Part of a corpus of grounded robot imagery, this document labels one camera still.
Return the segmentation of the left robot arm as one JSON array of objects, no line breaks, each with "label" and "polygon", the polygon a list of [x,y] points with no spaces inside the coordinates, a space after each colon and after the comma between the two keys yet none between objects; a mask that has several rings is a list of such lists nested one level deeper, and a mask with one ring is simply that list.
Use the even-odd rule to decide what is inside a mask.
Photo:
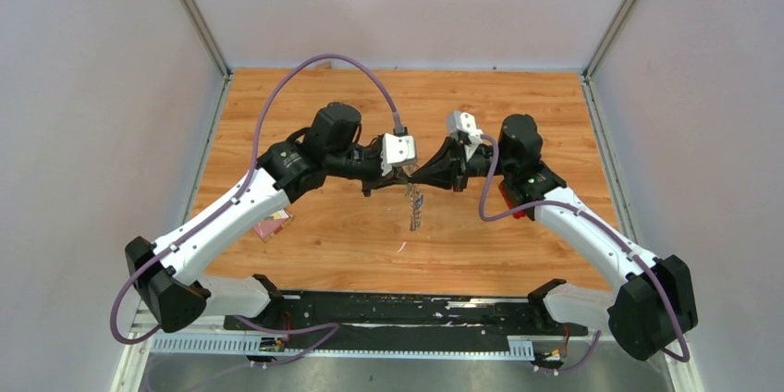
[{"label": "left robot arm", "polygon": [[258,328],[276,328],[283,305],[262,276],[206,276],[205,268],[242,235],[304,194],[321,188],[327,177],[355,179],[362,191],[396,183],[403,167],[416,160],[407,129],[375,137],[361,146],[361,114],[331,103],[312,124],[271,145],[237,185],[178,229],[126,247],[133,287],[158,327],[174,333],[207,316],[239,315]]}]

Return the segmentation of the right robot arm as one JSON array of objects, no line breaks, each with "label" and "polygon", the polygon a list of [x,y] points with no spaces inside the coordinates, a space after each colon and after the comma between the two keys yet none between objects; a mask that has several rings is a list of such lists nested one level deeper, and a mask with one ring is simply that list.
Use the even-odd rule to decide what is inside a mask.
[{"label": "right robot arm", "polygon": [[478,214],[485,222],[527,218],[556,233],[605,279],[610,290],[579,288],[554,279],[532,292],[528,321],[540,334],[563,324],[609,333],[630,356],[646,361],[662,352],[691,358],[685,335],[698,324],[689,266],[657,256],[624,236],[589,208],[544,161],[544,140],[530,115],[510,115],[492,137],[474,116],[456,111],[448,135],[410,182],[461,191],[484,178]]}]

